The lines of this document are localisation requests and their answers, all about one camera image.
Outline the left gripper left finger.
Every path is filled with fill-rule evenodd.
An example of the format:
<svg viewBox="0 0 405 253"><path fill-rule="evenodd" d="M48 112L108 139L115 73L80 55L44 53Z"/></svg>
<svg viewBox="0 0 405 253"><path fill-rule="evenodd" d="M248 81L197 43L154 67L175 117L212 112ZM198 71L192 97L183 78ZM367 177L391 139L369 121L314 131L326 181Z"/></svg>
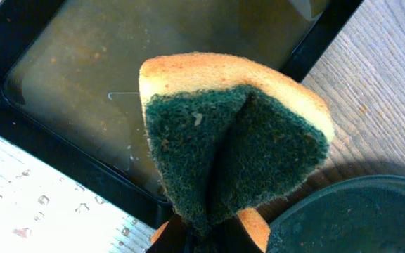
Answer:
<svg viewBox="0 0 405 253"><path fill-rule="evenodd" d="M188 231L178 214L174 214L146 253L184 253Z"/></svg>

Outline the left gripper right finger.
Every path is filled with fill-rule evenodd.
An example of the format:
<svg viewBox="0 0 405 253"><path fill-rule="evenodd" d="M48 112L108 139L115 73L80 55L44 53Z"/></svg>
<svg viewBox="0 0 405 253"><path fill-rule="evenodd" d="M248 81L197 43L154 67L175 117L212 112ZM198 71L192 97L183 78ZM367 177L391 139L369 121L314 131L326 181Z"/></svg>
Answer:
<svg viewBox="0 0 405 253"><path fill-rule="evenodd" d="M240 219L235 216L219 225L219 249L223 253L261 253L248 235Z"/></svg>

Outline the orange green scrub sponge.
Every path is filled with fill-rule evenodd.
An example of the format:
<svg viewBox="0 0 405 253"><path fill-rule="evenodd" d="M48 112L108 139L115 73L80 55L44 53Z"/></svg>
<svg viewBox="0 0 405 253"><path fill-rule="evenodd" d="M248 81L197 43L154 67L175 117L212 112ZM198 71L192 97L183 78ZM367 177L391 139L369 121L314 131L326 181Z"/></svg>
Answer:
<svg viewBox="0 0 405 253"><path fill-rule="evenodd" d="M150 155L187 227L185 252L221 252L237 216L265 252L258 207L295 192L323 163L335 131L325 102L247 58L182 53L145 61L139 91Z"/></svg>

